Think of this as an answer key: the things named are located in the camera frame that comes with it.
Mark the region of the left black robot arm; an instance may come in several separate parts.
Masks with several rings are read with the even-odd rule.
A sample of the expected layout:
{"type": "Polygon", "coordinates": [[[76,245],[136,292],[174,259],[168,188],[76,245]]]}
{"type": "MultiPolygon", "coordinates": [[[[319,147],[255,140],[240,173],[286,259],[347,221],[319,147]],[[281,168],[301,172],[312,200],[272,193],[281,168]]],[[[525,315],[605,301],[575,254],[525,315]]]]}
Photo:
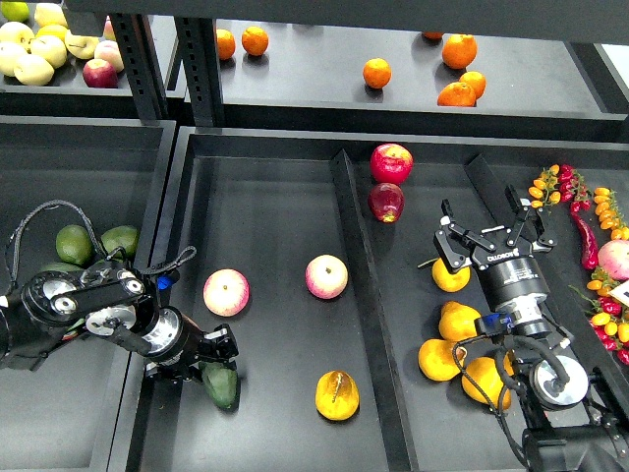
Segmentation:
{"type": "Polygon", "coordinates": [[[6,247],[10,285],[1,297],[1,366],[37,370],[51,353],[83,334],[93,335],[142,356],[148,375],[202,380],[204,366],[236,368],[238,347],[228,324],[202,330],[178,309],[161,302],[158,278],[190,260],[185,248],[170,263],[139,270],[123,248],[106,251],[89,218],[83,222],[101,261],[78,271],[41,271],[18,283],[22,237],[44,210],[65,205],[46,202],[14,230],[6,247]]]}

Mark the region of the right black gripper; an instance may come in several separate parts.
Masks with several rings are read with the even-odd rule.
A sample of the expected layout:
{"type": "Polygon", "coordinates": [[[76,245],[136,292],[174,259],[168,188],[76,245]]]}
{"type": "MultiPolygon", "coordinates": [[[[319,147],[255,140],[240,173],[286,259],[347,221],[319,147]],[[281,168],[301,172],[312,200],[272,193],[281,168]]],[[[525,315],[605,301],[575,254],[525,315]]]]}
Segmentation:
{"type": "Polygon", "coordinates": [[[534,207],[528,198],[520,197],[513,185],[505,188],[505,197],[514,213],[513,224],[509,230],[481,234],[457,223],[450,202],[442,200],[433,244],[450,274],[466,267],[476,270],[488,307],[508,316],[515,334],[545,337],[550,328],[540,303],[549,288],[535,253],[549,252],[557,245],[557,237],[542,206],[534,207]]]}

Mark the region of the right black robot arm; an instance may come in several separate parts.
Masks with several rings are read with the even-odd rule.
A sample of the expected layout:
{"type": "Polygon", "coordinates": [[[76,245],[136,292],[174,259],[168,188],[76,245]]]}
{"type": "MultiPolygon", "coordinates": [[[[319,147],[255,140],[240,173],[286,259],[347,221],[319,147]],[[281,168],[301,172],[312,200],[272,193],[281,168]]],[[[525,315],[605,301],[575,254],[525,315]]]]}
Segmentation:
{"type": "Polygon", "coordinates": [[[501,393],[517,395],[526,427],[510,439],[516,458],[529,471],[625,471],[628,431],[605,400],[595,400],[603,378],[566,355],[574,337],[543,311],[549,288],[535,255],[550,251],[555,238],[545,229],[542,208],[505,190],[514,214],[509,226],[475,232],[459,225],[449,201],[442,201],[433,243],[449,273],[471,267],[489,312],[455,350],[490,340],[501,393]]]}

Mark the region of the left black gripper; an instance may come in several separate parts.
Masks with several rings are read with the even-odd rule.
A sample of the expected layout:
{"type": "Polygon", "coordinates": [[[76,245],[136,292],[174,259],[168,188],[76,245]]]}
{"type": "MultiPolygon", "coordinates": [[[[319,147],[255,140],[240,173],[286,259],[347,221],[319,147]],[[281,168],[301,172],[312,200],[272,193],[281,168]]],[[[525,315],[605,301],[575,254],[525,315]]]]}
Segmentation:
{"type": "Polygon", "coordinates": [[[150,347],[144,358],[144,373],[172,382],[201,382],[199,361],[230,364],[239,354],[236,337],[229,324],[202,331],[189,317],[174,307],[164,307],[142,333],[150,347]]]}

